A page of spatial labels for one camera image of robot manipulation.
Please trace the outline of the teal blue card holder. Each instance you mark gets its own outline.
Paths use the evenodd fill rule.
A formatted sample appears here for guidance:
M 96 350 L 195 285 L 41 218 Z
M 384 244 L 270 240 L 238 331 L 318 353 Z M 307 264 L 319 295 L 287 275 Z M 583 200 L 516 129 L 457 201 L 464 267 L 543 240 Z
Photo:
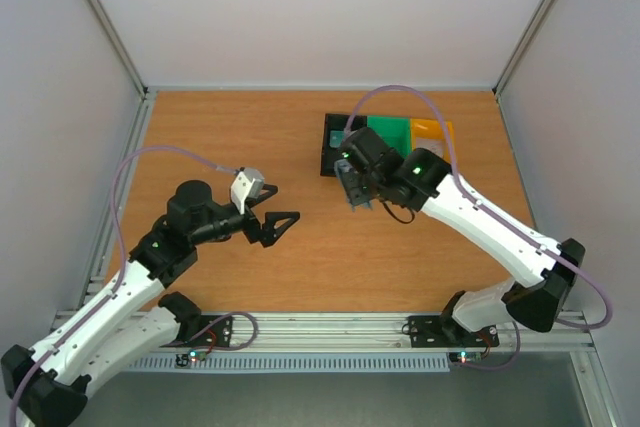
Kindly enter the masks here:
M 373 208 L 371 193 L 362 177 L 346 160 L 336 161 L 334 172 L 344 190 L 346 201 L 353 211 L 358 208 L 368 210 Z

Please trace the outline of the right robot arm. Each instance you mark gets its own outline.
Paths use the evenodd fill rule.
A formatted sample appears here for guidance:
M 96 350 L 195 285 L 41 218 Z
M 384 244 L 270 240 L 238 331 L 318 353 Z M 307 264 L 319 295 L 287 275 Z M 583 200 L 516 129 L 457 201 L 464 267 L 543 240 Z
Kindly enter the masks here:
M 377 199 L 423 213 L 462 234 L 509 273 L 506 281 L 450 299 L 441 315 L 447 340 L 463 343 L 503 322 L 542 333 L 552 329 L 585 256 L 580 242 L 559 242 L 528 228 L 455 176 L 443 158 L 424 148 L 402 156 L 369 127 L 348 136 L 338 152 L 336 171 L 346 177 L 352 205 Z

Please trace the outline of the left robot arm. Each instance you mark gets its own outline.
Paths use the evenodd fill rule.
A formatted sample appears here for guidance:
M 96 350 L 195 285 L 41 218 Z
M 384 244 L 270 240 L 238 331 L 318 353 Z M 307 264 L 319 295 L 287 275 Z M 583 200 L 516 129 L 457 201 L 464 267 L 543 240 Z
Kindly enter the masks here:
M 156 348 L 197 341 L 226 346 L 193 301 L 168 289 L 197 262 L 201 244 L 241 233 L 251 244 L 273 246 L 300 219 L 297 211 L 254 214 L 253 207 L 277 192 L 244 172 L 234 178 L 224 205 L 203 181 L 179 185 L 165 215 L 86 305 L 33 346 L 14 345 L 3 354 L 10 425 L 71 425 L 102 385 Z

